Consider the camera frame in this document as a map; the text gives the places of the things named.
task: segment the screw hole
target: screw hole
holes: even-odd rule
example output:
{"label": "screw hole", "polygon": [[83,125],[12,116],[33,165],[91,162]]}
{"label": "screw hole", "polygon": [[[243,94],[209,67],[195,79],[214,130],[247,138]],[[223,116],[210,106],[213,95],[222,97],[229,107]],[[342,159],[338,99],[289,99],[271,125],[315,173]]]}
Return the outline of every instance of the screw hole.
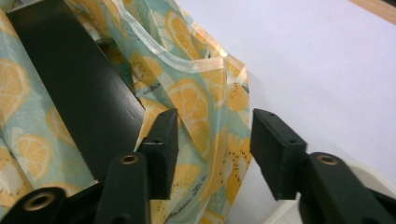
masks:
{"label": "screw hole", "polygon": [[30,198],[23,206],[24,210],[33,212],[47,207],[55,200],[51,192],[41,192]]}
{"label": "screw hole", "polygon": [[137,162],[138,160],[139,160],[139,158],[137,156],[130,155],[130,156],[122,157],[120,162],[124,165],[129,165],[129,164],[133,164],[133,163]]}
{"label": "screw hole", "polygon": [[130,224],[129,216],[126,214],[121,214],[113,218],[111,224]]}
{"label": "screw hole", "polygon": [[333,157],[324,155],[318,156],[318,160],[327,165],[336,165],[338,163]]}

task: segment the fabric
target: fabric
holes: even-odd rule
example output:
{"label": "fabric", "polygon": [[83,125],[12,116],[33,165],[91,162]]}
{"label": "fabric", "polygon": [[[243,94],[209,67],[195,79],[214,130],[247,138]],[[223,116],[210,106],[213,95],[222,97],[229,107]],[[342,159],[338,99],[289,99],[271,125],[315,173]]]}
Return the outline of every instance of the fabric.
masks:
{"label": "fabric", "polygon": [[[7,192],[23,186],[63,187],[69,193],[87,188],[91,174],[1,9],[0,46],[0,205],[10,207],[4,201],[14,202],[8,197],[15,195]],[[2,164],[10,157],[23,170],[15,176],[23,181],[11,186],[13,174]]]}
{"label": "fabric", "polygon": [[[251,160],[244,64],[172,0],[68,3],[145,107],[135,149],[159,113],[177,108],[179,153],[171,200],[150,202],[152,223],[223,223]],[[11,107],[0,100],[0,122],[5,144],[21,165],[21,179],[25,175],[33,189],[87,188],[92,177],[2,15],[0,27],[7,29],[0,29],[0,41],[7,47],[0,49],[0,60],[12,72],[0,69],[0,76],[17,80],[0,78],[6,87],[0,91],[11,89],[17,96]],[[32,150],[39,159],[25,155]]]}

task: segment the black plastic bracket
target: black plastic bracket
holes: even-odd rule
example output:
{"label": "black plastic bracket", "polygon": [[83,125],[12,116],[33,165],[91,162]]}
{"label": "black plastic bracket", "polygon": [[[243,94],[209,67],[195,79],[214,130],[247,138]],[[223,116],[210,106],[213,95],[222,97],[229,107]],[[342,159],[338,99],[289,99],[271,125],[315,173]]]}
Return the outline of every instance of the black plastic bracket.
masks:
{"label": "black plastic bracket", "polygon": [[391,224],[396,200],[363,186],[346,164],[327,153],[305,153],[306,142],[278,116],[254,109],[250,151],[276,200],[294,200],[309,224]]}
{"label": "black plastic bracket", "polygon": [[144,142],[139,152],[113,158],[104,182],[70,198],[58,188],[35,190],[1,224],[149,223],[149,200],[170,195],[178,153],[177,110],[162,112]]}
{"label": "black plastic bracket", "polygon": [[144,109],[63,0],[7,14],[93,177],[134,150]]}

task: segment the wooden edge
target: wooden edge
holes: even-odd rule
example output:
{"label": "wooden edge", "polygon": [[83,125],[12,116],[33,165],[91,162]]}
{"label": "wooden edge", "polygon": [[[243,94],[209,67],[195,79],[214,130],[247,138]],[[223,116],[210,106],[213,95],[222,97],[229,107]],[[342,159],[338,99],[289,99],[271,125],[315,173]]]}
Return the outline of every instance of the wooden edge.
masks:
{"label": "wooden edge", "polygon": [[349,0],[396,25],[396,7],[381,0]]}

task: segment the white table surface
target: white table surface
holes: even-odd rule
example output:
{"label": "white table surface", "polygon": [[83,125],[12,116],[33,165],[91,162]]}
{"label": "white table surface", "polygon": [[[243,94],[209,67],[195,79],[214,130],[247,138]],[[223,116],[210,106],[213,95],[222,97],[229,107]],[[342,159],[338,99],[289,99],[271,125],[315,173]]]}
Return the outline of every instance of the white table surface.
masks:
{"label": "white table surface", "polygon": [[[396,185],[396,26],[346,0],[177,0],[246,63],[251,108],[308,144],[363,162]],[[228,223],[262,223],[276,204],[252,164]]]}

